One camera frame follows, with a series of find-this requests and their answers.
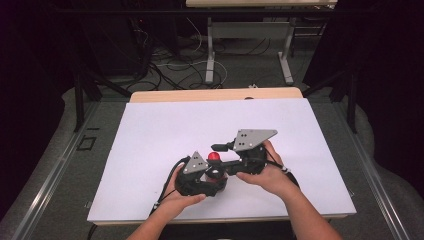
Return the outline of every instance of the hand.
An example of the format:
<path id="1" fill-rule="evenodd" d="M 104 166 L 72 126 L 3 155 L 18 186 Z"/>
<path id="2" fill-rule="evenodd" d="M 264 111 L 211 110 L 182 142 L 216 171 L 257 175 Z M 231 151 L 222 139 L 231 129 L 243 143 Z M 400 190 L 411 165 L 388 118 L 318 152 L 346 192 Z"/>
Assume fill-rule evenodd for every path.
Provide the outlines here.
<path id="1" fill-rule="evenodd" d="M 175 169 L 164 193 L 164 196 L 166 197 L 162 200 L 158 209 L 156 209 L 153 213 L 156 215 L 161 214 L 167 222 L 178 216 L 184 208 L 199 203 L 206 198 L 205 194 L 182 196 L 177 190 L 175 190 L 175 179 L 177 178 L 177 174 L 181 168 L 182 166 L 179 166 Z"/>
<path id="2" fill-rule="evenodd" d="M 267 150 L 267 159 L 270 161 L 275 160 L 278 164 L 283 165 L 283 160 L 281 160 L 280 155 L 275 152 L 272 143 L 266 140 L 263 142 L 263 145 Z M 237 177 L 247 183 L 259 185 L 266 191 L 279 196 L 282 191 L 284 191 L 285 185 L 292 183 L 280 168 L 271 164 L 267 164 L 258 175 L 239 172 L 237 173 Z"/>

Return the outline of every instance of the table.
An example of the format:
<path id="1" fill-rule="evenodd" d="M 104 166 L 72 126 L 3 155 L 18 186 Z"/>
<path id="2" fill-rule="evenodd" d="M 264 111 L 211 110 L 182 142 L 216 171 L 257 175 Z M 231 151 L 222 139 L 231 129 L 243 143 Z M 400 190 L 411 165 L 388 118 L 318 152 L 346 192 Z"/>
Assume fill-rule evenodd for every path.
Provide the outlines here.
<path id="1" fill-rule="evenodd" d="M 216 7 L 293 7 L 335 5 L 337 0 L 187 0 L 188 7 L 216 8 Z M 278 52 L 281 69 L 287 85 L 294 84 L 287 55 L 293 38 L 296 18 L 289 22 L 212 22 L 208 17 L 208 61 L 205 83 L 213 83 L 213 69 L 215 52 L 213 51 L 214 38 L 273 38 L 284 39 L 283 51 Z"/>
<path id="2" fill-rule="evenodd" d="M 356 213 L 308 100 L 297 88 L 255 88 L 134 93 L 87 220 L 143 222 L 172 166 L 194 151 L 206 157 L 212 144 L 231 141 L 237 127 L 278 130 L 270 140 L 324 217 Z M 221 153 L 223 161 L 235 156 Z M 187 208 L 172 223 L 284 219 L 279 198 L 230 177 L 225 191 Z"/>

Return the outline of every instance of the left hand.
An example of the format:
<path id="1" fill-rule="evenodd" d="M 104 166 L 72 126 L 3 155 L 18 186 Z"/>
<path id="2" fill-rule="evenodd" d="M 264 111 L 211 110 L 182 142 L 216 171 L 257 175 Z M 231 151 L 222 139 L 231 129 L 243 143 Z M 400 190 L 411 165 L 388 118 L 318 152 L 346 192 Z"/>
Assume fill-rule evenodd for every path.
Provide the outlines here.
<path id="1" fill-rule="evenodd" d="M 194 196 L 182 196 L 177 190 L 175 190 L 175 179 L 177 178 L 178 172 L 182 166 L 177 167 L 169 181 L 168 187 L 165 190 L 164 196 L 167 196 L 162 200 L 158 209 L 153 213 L 154 215 L 161 215 L 166 222 L 171 221 L 177 217 L 184 208 L 194 205 L 203 201 L 206 198 L 205 194 L 199 194 Z"/>

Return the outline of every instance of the right hand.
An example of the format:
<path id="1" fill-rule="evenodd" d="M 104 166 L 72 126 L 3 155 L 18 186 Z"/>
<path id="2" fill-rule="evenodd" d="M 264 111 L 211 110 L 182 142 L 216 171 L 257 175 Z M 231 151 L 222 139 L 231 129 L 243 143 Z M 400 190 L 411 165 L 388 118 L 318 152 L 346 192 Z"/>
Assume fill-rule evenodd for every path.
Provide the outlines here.
<path id="1" fill-rule="evenodd" d="M 274 161 L 275 159 L 278 164 L 283 165 L 283 160 L 281 160 L 280 155 L 275 152 L 272 143 L 266 140 L 263 142 L 263 145 L 267 149 L 267 159 L 270 161 Z M 266 191 L 276 195 L 282 194 L 287 184 L 293 184 L 280 168 L 271 164 L 267 164 L 258 175 L 239 172 L 237 173 L 237 177 L 249 184 L 261 186 Z"/>

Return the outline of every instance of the forearm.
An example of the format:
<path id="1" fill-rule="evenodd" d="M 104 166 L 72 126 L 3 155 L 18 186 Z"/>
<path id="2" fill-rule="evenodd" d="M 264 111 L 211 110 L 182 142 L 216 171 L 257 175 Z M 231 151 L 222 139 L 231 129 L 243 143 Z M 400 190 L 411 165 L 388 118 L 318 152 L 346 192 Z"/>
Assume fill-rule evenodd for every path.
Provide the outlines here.
<path id="1" fill-rule="evenodd" d="M 277 195 L 286 205 L 297 239 L 341 239 L 297 186 L 286 184 Z"/>
<path id="2" fill-rule="evenodd" d="M 167 223 L 168 221 L 160 214 L 152 214 L 128 237 L 128 240 L 156 240 Z"/>

